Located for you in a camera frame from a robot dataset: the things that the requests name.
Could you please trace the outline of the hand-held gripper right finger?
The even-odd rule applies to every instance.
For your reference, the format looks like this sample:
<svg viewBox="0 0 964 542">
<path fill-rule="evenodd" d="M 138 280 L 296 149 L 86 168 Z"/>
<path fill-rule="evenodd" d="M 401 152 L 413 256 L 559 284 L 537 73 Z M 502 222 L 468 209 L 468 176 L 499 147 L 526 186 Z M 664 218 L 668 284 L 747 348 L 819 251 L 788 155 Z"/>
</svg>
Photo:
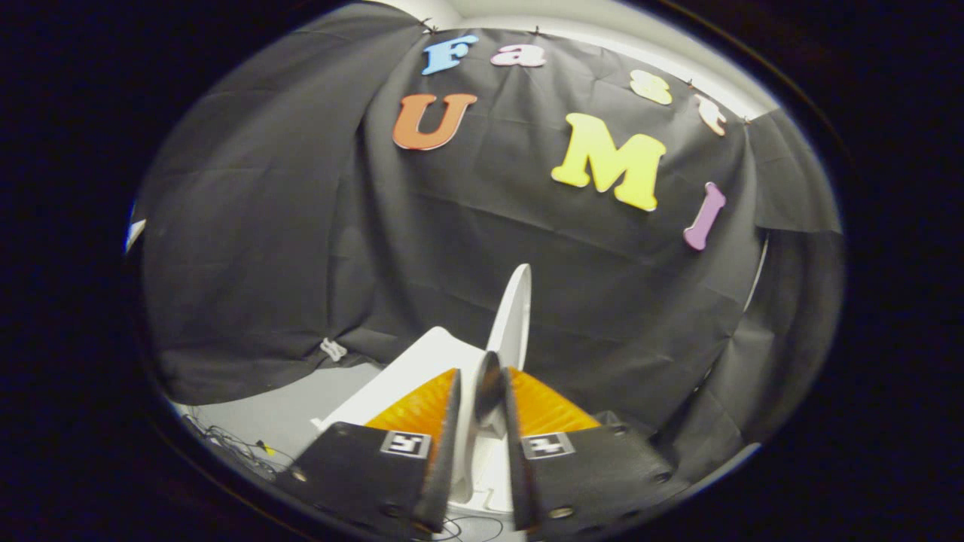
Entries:
<svg viewBox="0 0 964 542">
<path fill-rule="evenodd" d="M 599 422 L 516 368 L 502 383 L 520 531 L 613 532 L 674 496 L 674 467 L 636 429 Z"/>
</svg>

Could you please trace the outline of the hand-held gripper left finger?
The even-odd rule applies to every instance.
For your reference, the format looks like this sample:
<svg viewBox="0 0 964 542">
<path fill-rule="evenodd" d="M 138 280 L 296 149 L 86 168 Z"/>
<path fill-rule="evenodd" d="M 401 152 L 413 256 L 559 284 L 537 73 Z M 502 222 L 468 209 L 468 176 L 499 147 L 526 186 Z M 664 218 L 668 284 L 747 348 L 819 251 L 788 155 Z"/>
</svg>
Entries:
<svg viewBox="0 0 964 542">
<path fill-rule="evenodd" d="M 333 423 L 276 477 L 276 487 L 365 531 L 443 531 L 461 390 L 461 371 L 450 368 L 369 422 Z"/>
</svg>

